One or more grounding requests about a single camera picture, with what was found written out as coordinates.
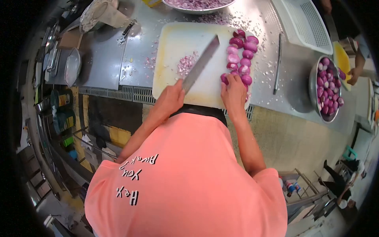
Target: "white cutting board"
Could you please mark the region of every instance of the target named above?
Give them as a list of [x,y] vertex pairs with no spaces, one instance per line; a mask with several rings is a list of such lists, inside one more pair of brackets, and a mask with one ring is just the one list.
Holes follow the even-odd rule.
[[[224,109],[220,97],[220,76],[230,72],[226,68],[228,63],[226,48],[229,46],[229,40],[233,37],[234,30],[233,27],[205,23],[173,22],[166,24],[162,28],[159,39],[153,79],[154,98],[158,99],[166,86],[176,83],[176,78],[179,78],[177,75],[179,60],[185,55],[192,55],[193,51],[197,51],[197,55],[201,55],[217,34],[220,46],[185,96],[184,103]],[[240,49],[240,58],[242,58],[242,51],[243,49]],[[255,66],[254,58],[250,67],[252,78]],[[249,93],[251,93],[251,87],[252,84],[249,86]],[[250,97],[245,103],[245,109],[249,104]]]

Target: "pink t-shirt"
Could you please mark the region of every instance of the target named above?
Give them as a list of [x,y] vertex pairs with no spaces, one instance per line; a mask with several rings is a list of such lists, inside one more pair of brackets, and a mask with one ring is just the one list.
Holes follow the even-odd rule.
[[226,126],[181,113],[121,165],[104,160],[85,200],[100,237],[284,236],[285,199],[275,169],[252,178]]

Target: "white plastic basket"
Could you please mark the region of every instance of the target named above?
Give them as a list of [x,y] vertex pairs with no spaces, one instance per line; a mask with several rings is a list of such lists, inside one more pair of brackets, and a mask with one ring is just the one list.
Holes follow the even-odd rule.
[[311,0],[272,0],[288,41],[332,55],[333,45],[325,24]]

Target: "kitchen knife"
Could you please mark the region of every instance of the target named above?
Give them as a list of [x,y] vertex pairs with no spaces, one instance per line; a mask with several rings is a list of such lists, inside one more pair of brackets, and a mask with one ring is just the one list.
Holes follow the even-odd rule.
[[218,35],[215,35],[212,39],[212,41],[208,44],[208,46],[205,48],[204,52],[200,55],[199,59],[195,62],[195,65],[191,69],[191,71],[186,76],[185,80],[183,81],[182,88],[185,91],[185,94],[188,93],[188,91],[191,89],[193,84],[195,84],[196,80],[198,79],[199,75],[209,62],[209,60],[212,58],[213,54],[217,50],[217,48],[220,46],[220,41],[218,39]]

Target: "yellow cutting board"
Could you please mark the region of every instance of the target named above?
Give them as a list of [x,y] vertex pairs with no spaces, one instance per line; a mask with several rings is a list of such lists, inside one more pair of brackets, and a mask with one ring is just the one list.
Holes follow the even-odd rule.
[[351,76],[348,75],[348,72],[350,71],[349,56],[343,49],[342,45],[337,41],[333,42],[333,51],[334,63],[346,74],[346,79],[341,80],[342,85],[346,90],[351,91],[351,85],[347,83],[348,80],[351,79]]
[[[233,37],[233,31],[235,31],[235,28],[215,24],[193,22],[166,24],[162,28],[159,39],[153,79],[152,94],[154,98],[158,99],[167,85],[176,83],[175,78],[179,78],[177,75],[177,63],[179,60],[186,55],[192,55],[194,51],[198,52],[197,55],[201,55],[215,34],[217,34],[220,46],[185,96],[184,103],[224,109],[225,107],[220,97],[220,76],[223,73],[230,72],[226,68],[228,63],[226,60],[226,48],[229,46],[229,40]],[[242,51],[243,49],[239,50],[240,58],[242,58]],[[250,76],[252,78],[254,78],[254,58],[250,67]],[[245,103],[245,109],[249,107],[249,104],[250,97]]]

